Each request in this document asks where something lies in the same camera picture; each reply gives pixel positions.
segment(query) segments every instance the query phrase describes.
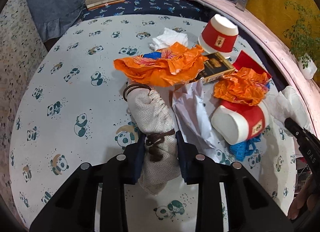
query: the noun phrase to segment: table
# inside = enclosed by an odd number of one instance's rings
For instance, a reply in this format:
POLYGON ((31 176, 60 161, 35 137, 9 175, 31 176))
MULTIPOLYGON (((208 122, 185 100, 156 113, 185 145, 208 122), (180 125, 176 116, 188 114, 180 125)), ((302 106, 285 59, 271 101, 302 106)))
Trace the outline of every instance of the table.
MULTIPOLYGON (((81 163, 105 163, 138 139, 134 119, 122 98, 126 77, 114 70, 113 60, 150 52, 151 38, 162 34, 164 27, 187 33, 191 47, 204 26, 204 22, 180 17, 123 15, 81 22, 60 38, 33 76, 12 132, 11 188, 27 227, 81 163), (130 139, 119 139, 121 134, 130 132, 134 135, 127 136, 130 139)), ((241 49, 261 64, 240 36, 231 62, 241 49)), ((205 102, 210 104, 212 84, 205 89, 205 102)), ((168 89, 160 88, 159 92, 169 105, 168 89)), ((272 81, 270 92, 277 93, 272 81)), ((293 140, 271 122, 256 146, 261 161, 249 164, 246 158, 244 166, 287 212, 295 184, 293 140)), ((221 162, 234 161, 227 150, 222 154, 221 162)), ((142 231, 141 224, 143 231, 195 231, 197 190, 196 185, 184 184, 181 177, 170 181, 157 197, 148 195, 138 184, 126 186, 130 231, 142 231), (171 211, 165 217, 157 211, 177 201, 184 209, 183 214, 171 211)), ((222 201, 227 231, 223 193, 222 201)))

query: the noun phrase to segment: orange crumpled wrapper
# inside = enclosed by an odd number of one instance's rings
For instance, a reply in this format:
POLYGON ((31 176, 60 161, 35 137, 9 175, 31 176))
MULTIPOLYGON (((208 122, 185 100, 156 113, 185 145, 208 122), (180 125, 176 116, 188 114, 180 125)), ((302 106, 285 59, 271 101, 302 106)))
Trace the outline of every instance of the orange crumpled wrapper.
POLYGON ((214 96, 229 102, 257 105, 269 91, 265 84, 268 76, 258 74, 250 68, 242 67, 237 73, 222 76, 214 86, 214 96))
POLYGON ((138 83, 167 87, 196 78, 208 59, 201 54, 203 51, 199 45, 189 49, 175 42, 162 49, 161 58, 125 57, 114 60, 113 65, 138 83))

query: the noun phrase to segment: metal screw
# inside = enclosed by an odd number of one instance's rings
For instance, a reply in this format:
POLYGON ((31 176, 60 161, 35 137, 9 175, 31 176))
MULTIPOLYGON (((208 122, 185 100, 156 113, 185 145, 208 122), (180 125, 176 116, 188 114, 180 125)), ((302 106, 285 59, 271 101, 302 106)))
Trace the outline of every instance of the metal screw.
POLYGON ((196 159, 197 159, 198 161, 203 161, 203 160, 205 159, 205 156, 202 155, 202 154, 197 154, 197 155, 196 155, 196 159))
POLYGON ((117 155, 117 160, 118 161, 123 161, 125 159, 125 155, 121 154, 121 155, 117 155))
POLYGON ((88 164, 88 163, 83 163, 81 166, 80 166, 80 168, 82 169, 82 170, 86 170, 86 169, 88 169, 90 167, 90 164, 88 164))
POLYGON ((233 168, 235 169, 240 169, 242 167, 242 164, 239 162, 233 162, 232 163, 233 168))

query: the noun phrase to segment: white plant pot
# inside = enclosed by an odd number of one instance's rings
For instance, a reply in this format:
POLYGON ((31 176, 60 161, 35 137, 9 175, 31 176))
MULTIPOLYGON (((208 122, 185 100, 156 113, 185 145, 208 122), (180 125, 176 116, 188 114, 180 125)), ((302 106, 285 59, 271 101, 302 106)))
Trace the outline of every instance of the white plant pot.
POLYGON ((302 64, 302 62, 300 60, 298 62, 298 67, 299 67, 303 77, 305 79, 308 79, 308 80, 312 79, 314 74, 317 71, 317 67, 316 67, 315 63, 312 60, 310 60, 310 62, 308 62, 308 67, 305 67, 305 68, 303 68, 303 64, 302 64))

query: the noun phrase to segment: human hand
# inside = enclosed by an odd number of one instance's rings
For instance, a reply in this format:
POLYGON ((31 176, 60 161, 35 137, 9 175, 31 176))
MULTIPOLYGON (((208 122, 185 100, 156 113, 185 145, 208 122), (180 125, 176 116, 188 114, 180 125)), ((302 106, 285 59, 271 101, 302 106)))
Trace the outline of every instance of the human hand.
POLYGON ((305 185, 302 187, 301 191, 298 193, 298 195, 295 197, 295 199, 292 201, 289 211, 288 211, 288 218, 291 220, 295 220, 298 215, 300 209, 303 207, 305 202, 307 202, 308 210, 311 211, 316 203, 319 200, 318 194, 312 194, 311 191, 311 184, 313 182, 313 175, 311 174, 307 180, 305 185))

